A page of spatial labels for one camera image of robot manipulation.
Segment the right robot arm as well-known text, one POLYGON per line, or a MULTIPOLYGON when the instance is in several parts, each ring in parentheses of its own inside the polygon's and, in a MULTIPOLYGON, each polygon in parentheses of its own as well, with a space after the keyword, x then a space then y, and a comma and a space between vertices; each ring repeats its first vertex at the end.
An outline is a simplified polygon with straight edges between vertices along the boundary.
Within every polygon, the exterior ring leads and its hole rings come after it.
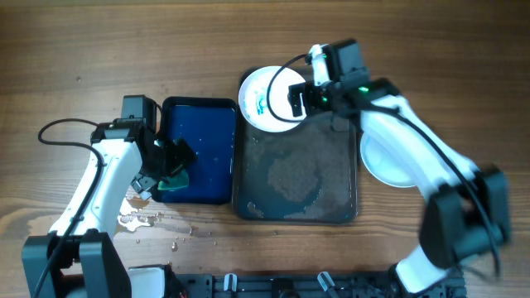
POLYGON ((419 244, 392 269, 390 295, 420 295, 487 252, 501 272, 499 248, 512 233, 505 175, 496 167, 481 170, 448 147, 389 80, 357 73, 291 84, 287 100, 295 116, 332 112, 358 122, 423 195, 419 244))

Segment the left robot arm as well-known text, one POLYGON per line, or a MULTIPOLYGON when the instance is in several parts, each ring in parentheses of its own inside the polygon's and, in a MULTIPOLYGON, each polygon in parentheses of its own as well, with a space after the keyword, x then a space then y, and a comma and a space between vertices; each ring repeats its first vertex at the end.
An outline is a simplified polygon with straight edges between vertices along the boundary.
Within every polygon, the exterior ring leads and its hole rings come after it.
POLYGON ((168 265, 125 268, 113 244, 128 188, 148 199, 196 154, 183 139, 158 144, 156 125, 120 118, 96 125, 89 164, 64 213, 22 248, 33 297, 187 297, 168 265))

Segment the green sponge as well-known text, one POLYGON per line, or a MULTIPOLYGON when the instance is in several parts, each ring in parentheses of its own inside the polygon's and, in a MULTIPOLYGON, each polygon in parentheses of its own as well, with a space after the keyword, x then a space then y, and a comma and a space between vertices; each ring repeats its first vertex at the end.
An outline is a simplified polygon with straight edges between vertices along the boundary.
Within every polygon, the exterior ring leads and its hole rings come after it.
POLYGON ((165 172, 165 159, 164 159, 164 171, 161 180, 158 183, 157 189, 159 191, 175 191, 187 187, 189 184, 189 176, 186 172, 186 168, 175 176, 167 176, 165 172))

